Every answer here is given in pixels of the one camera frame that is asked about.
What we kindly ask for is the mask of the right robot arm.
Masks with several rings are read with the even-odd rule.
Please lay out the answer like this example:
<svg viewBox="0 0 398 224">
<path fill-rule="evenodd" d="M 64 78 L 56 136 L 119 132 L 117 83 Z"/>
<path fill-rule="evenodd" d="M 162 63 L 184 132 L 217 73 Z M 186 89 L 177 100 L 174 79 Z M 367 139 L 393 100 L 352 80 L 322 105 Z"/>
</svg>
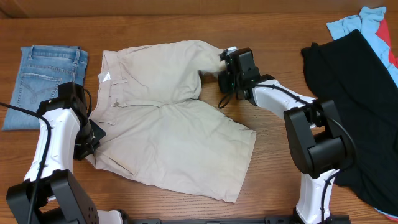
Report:
<svg viewBox="0 0 398 224">
<path fill-rule="evenodd" d="M 284 120 L 291 158 L 301 173 L 300 197 L 291 215 L 240 219 L 240 223 L 350 223 L 329 209 L 335 177 L 356 149 L 341 125 L 335 103 L 300 95 L 270 75 L 261 75 L 250 48 L 230 47 L 220 53 L 226 70 L 218 75 L 224 108 L 232 96 L 247 100 Z"/>
</svg>

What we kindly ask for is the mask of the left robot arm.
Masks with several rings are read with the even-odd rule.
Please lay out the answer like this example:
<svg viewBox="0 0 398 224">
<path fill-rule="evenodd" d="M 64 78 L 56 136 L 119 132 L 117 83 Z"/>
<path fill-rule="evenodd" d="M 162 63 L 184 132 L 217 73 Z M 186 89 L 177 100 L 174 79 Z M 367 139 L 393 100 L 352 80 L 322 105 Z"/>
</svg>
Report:
<svg viewBox="0 0 398 224">
<path fill-rule="evenodd" d="M 73 175 L 73 161 L 93 154 L 106 133 L 94 121 L 91 95 L 74 82 L 58 86 L 58 97 L 25 113 L 39 120 L 35 156 L 23 183 L 6 200 L 18 223 L 128 223 L 122 210 L 98 210 Z"/>
</svg>

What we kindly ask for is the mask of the beige khaki shorts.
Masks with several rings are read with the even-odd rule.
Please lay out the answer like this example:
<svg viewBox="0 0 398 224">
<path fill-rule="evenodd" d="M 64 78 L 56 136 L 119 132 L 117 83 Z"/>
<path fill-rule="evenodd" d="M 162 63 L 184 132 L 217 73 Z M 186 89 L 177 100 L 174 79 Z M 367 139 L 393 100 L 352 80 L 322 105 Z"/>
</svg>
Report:
<svg viewBox="0 0 398 224">
<path fill-rule="evenodd" d="M 105 131 L 88 160 L 146 185 L 237 201 L 255 131 L 199 99 L 201 74 L 224 69 L 200 40 L 103 52 L 92 120 Z"/>
</svg>

